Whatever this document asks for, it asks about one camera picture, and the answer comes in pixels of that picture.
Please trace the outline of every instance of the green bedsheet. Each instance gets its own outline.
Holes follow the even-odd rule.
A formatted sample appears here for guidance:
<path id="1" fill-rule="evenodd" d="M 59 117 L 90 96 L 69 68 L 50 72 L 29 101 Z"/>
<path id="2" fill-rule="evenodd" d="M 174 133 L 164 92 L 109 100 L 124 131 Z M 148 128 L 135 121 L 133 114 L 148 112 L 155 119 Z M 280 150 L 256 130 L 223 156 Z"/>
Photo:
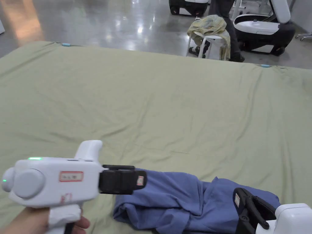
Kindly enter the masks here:
<path id="1" fill-rule="evenodd" d="M 35 42 L 0 59 L 1 173 L 104 143 L 103 164 L 215 176 L 312 205 L 312 71 Z M 134 233 L 114 197 L 89 233 Z M 22 209 L 0 192 L 0 227 Z"/>

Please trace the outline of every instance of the gripper handle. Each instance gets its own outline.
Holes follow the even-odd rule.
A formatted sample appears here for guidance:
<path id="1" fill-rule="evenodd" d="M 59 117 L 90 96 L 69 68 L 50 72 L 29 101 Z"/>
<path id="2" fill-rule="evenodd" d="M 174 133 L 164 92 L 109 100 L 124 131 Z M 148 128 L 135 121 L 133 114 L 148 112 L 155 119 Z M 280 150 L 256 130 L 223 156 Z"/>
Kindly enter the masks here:
<path id="1" fill-rule="evenodd" d="M 49 229 L 46 234 L 65 234 L 65 226 Z"/>
<path id="2" fill-rule="evenodd" d="M 49 225 L 46 234 L 71 234 L 75 222 L 81 217 L 82 204 L 71 204 L 50 208 Z"/>

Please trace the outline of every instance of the black pants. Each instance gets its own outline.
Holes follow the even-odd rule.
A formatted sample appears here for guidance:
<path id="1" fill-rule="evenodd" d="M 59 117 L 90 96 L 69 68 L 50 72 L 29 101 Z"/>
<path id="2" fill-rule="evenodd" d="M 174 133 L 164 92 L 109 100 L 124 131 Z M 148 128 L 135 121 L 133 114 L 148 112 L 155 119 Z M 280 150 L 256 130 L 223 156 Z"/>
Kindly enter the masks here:
<path id="1" fill-rule="evenodd" d="M 231 37 L 231 56 L 240 53 L 237 42 L 237 36 L 233 22 L 230 19 L 229 13 L 235 0 L 211 0 L 208 15 L 217 15 L 222 17 L 226 22 L 226 30 Z"/>

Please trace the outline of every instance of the wheel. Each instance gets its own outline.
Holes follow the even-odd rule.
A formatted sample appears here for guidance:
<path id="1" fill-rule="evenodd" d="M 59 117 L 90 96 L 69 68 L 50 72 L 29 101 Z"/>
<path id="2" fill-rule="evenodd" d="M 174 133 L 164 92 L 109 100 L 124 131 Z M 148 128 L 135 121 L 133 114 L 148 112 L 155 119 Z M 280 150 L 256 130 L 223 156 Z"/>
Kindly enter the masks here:
<path id="1" fill-rule="evenodd" d="M 172 6 L 172 7 L 170 7 L 170 12 L 173 15 L 178 15 L 178 14 L 180 14 L 180 8 L 176 7 L 176 6 Z"/>
<path id="2" fill-rule="evenodd" d="M 203 11 L 203 10 L 196 10 L 196 11 L 195 11 L 195 16 L 202 17 L 203 14 L 204 14 L 204 11 Z"/>
<path id="3" fill-rule="evenodd" d="M 280 56 L 285 52 L 285 47 L 278 47 L 277 49 L 275 49 L 274 51 L 271 52 L 271 54 L 275 55 L 275 56 Z"/>

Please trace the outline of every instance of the yellow towel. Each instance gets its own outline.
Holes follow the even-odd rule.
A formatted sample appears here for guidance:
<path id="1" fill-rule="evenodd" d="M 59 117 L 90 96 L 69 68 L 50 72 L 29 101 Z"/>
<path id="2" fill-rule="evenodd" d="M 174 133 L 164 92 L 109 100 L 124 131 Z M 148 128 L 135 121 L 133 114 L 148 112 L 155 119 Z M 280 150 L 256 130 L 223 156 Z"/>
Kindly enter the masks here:
<path id="1" fill-rule="evenodd" d="M 190 28 L 188 29 L 187 34 L 190 36 L 192 35 L 192 39 L 196 43 L 196 45 L 201 46 L 202 44 L 202 38 L 194 32 L 199 32 L 203 34 L 204 36 L 219 36 L 225 39 L 227 44 L 227 49 L 220 48 L 220 57 L 221 60 L 223 60 L 224 56 L 227 58 L 230 58 L 230 50 L 231 50 L 231 41 L 230 41 L 230 35 L 225 30 L 226 22 L 222 17 L 219 17 L 217 15 L 209 15 L 205 18 L 202 18 L 200 20 L 195 20 Z"/>

